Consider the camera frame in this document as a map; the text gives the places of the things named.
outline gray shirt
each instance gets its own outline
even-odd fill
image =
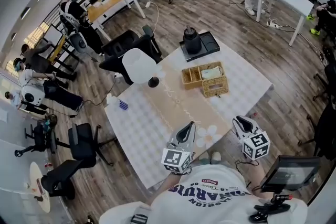
[[[25,64],[30,64],[31,68],[35,72],[45,73],[47,71],[48,66],[50,65],[50,62],[49,60],[47,60],[46,58],[42,57],[39,54],[42,54],[43,52],[45,52],[47,49],[49,49],[50,46],[51,44],[48,44],[44,46],[43,48],[30,49],[26,51],[24,53],[24,56],[26,58]]]

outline round white table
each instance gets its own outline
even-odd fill
[[[43,174],[42,174],[40,168],[38,167],[38,165],[35,162],[32,162],[31,165],[30,165],[29,175],[30,175],[30,189],[32,190],[31,192],[35,196],[42,196],[43,201],[37,201],[37,202],[42,207],[44,212],[49,213],[50,212],[49,193],[46,190],[44,190],[43,194],[40,192],[40,189],[37,185],[36,180],[39,179],[40,184],[41,184],[41,178],[43,177]]]

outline black shirt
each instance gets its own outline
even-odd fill
[[[65,6],[67,2],[63,2],[61,4],[61,10],[65,12]],[[71,2],[69,6],[68,13],[70,13],[75,19],[79,20],[80,15],[83,14],[85,10],[77,3],[77,2]]]

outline desk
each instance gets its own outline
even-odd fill
[[[35,162],[32,162],[30,165],[29,176],[30,176],[30,188],[36,189],[36,192],[35,193],[33,192],[33,194],[35,196],[42,196],[43,198],[43,201],[38,201],[38,204],[42,207],[44,212],[49,213],[50,212],[49,193],[45,190],[44,194],[41,195],[41,192],[37,186],[36,180],[39,179],[41,182],[41,178],[43,177],[43,174]]]
[[[177,48],[158,65],[160,83],[133,84],[119,98],[128,103],[127,110],[108,104],[106,115],[128,160],[146,188],[164,180],[169,174],[161,164],[162,151],[173,130],[191,120],[197,129],[195,158],[210,148],[232,128],[232,119],[246,115],[271,87],[271,82],[246,60],[216,39],[221,50],[186,62]],[[221,61],[229,92],[220,98],[203,96],[201,89],[185,90],[181,70]]]
[[[115,4],[117,4],[120,1],[125,1],[128,8],[131,8],[131,5],[127,2],[127,0],[108,0],[104,4],[99,5],[97,7],[90,6],[88,7],[88,18],[93,24],[97,24],[97,29],[106,37],[108,41],[111,41],[111,38],[108,36],[108,34],[105,33],[103,30],[102,25],[97,22],[97,19],[102,16],[106,11],[108,11],[111,7],[113,7]],[[142,18],[146,18],[145,14],[143,13],[139,3],[137,0],[133,0],[136,7],[138,8]]]
[[[303,26],[304,23],[304,19],[310,14],[312,8],[313,8],[313,4],[308,1],[308,0],[280,0],[282,2],[284,2],[285,4],[287,4],[290,8],[294,9],[297,13],[299,13],[301,15],[300,20],[298,25],[296,26],[295,32],[292,36],[292,39],[289,42],[289,46],[293,45],[293,42],[297,36],[297,34],[301,31],[301,28]],[[263,0],[259,0],[258,2],[258,12],[257,12],[257,22],[260,21],[260,15],[261,15],[261,4],[262,4]],[[271,9],[271,1],[269,3],[269,12]]]

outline power strip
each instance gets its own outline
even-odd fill
[[[278,24],[272,23],[270,21],[267,21],[266,26],[267,27],[272,27],[272,28],[275,28],[275,29],[279,29],[279,25]]]

